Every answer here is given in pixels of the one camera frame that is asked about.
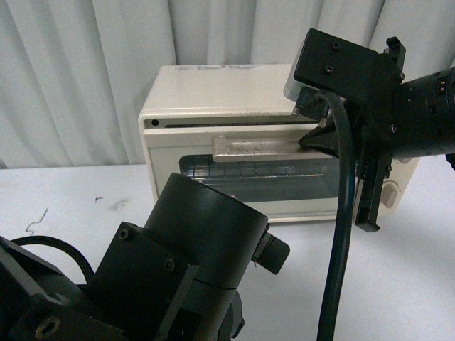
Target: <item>white toaster oven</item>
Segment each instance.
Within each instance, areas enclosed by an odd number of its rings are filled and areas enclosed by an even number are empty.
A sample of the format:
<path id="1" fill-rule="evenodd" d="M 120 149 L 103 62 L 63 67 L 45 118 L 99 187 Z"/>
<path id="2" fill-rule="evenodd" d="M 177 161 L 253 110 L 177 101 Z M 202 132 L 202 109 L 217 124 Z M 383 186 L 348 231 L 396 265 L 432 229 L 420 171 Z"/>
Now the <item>white toaster oven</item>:
<path id="1" fill-rule="evenodd" d="M 298 140 L 314 121 L 283 95 L 291 65 L 164 66 L 139 116 L 156 200 L 171 173 L 232 195 L 270 222 L 336 215 L 338 159 Z M 380 215 L 395 210 L 417 159 L 394 160 Z"/>

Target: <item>curtain fold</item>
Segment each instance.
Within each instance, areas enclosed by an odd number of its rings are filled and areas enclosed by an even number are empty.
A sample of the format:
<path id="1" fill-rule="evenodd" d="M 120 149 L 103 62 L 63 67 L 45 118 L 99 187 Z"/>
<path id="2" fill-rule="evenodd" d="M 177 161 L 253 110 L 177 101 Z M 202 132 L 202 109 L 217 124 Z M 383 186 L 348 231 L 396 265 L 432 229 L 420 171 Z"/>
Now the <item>curtain fold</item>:
<path id="1" fill-rule="evenodd" d="M 143 163 L 137 117 L 162 65 L 292 63 L 310 28 L 406 80 L 455 66 L 455 0 L 0 1 L 0 168 Z"/>
<path id="2" fill-rule="evenodd" d="M 144 163 L 137 119 L 160 67 L 176 63 L 168 4 L 94 0 L 93 7 L 126 163 Z"/>

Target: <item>table surface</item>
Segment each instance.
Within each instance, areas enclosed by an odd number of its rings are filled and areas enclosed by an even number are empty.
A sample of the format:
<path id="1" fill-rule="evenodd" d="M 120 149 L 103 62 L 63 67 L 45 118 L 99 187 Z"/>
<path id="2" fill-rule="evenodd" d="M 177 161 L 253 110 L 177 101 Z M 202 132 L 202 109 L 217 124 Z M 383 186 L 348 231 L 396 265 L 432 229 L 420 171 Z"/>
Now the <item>table surface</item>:
<path id="1" fill-rule="evenodd" d="M 454 203 L 455 171 L 442 156 L 423 158 L 396 213 L 378 220 L 382 229 L 353 228 L 336 340 L 455 340 Z M 63 239 L 94 269 L 119 223 L 143 226 L 153 206 L 145 165 L 0 170 L 0 235 L 24 237 L 28 228 Z M 316 339 L 333 228 L 272 228 L 291 254 L 278 276 L 248 267 L 236 340 Z M 83 283 L 69 256 L 27 248 Z"/>

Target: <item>cable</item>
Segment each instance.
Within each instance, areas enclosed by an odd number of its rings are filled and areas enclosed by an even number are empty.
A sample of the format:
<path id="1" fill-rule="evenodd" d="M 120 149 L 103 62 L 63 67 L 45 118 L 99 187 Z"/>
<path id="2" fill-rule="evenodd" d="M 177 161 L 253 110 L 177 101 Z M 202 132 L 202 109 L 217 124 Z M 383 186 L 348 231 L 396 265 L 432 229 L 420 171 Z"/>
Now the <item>cable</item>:
<path id="1" fill-rule="evenodd" d="M 32 244 L 37 244 L 37 245 L 46 245 L 48 247 L 54 247 L 56 249 L 59 249 L 63 252 L 65 252 L 68 256 L 73 258 L 77 265 L 80 267 L 80 270 L 82 271 L 82 274 L 84 275 L 85 281 L 90 283 L 93 279 L 93 276 L 95 273 L 93 272 L 92 267 L 90 266 L 90 263 L 87 261 L 87 259 L 77 250 L 75 247 L 72 245 L 69 245 L 67 242 L 64 242 L 63 240 L 49 237 L 49 236 L 28 236 L 28 237 L 22 237 L 22 238 L 17 238 L 11 240 L 13 243 L 16 243 L 20 247 L 24 245 L 32 245 Z"/>
<path id="2" fill-rule="evenodd" d="M 327 90 L 320 91 L 316 96 L 325 99 L 332 111 L 337 133 L 338 157 L 340 159 L 335 232 L 333 234 L 332 252 L 321 314 L 319 316 L 317 337 L 317 341 L 332 341 L 335 333 L 336 314 L 340 303 L 343 277 L 348 262 L 355 192 L 355 156 L 348 115 L 340 97 Z"/>

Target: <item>label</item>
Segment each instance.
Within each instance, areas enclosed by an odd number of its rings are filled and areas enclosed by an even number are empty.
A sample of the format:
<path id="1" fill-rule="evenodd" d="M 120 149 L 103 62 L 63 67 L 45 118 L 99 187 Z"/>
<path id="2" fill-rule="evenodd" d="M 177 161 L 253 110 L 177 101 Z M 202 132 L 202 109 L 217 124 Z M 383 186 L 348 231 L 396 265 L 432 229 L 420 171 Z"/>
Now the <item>label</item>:
<path id="1" fill-rule="evenodd" d="M 254 70 L 263 68 L 263 65 L 182 65 L 175 66 L 174 70 Z"/>

